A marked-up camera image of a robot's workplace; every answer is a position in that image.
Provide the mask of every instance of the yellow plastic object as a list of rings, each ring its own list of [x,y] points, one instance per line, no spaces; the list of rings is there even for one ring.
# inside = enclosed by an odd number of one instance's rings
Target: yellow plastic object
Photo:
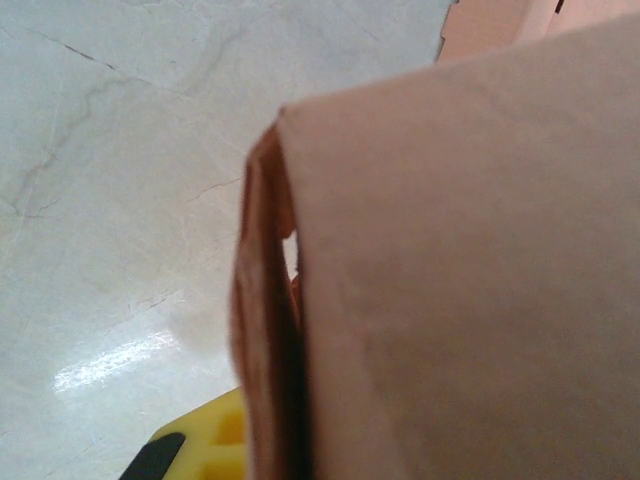
[[[163,480],[244,480],[245,411],[240,389],[222,395],[158,430],[186,436]]]

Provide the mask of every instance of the marble floor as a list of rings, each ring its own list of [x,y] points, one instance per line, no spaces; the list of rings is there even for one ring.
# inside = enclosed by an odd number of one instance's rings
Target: marble floor
[[[432,62],[450,0],[0,0],[0,477],[116,479],[236,384],[243,158]]]

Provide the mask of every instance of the white marble floor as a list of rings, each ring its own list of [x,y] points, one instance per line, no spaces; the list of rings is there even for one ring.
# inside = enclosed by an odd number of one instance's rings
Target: white marble floor
[[[450,0],[0,0],[0,477],[116,479],[235,385],[243,157],[429,64]]]

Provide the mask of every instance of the yellow object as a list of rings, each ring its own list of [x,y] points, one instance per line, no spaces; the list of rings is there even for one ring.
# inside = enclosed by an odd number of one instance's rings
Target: yellow object
[[[240,389],[165,425],[150,441],[174,432],[184,434],[186,439],[163,480],[245,478],[245,411]]]

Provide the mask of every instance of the cardboard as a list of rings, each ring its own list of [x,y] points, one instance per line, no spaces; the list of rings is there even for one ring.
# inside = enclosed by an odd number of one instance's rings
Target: cardboard
[[[233,283],[254,478],[640,478],[638,38],[282,110]]]
[[[459,0],[442,29],[439,59],[460,60],[638,11],[640,0]]]

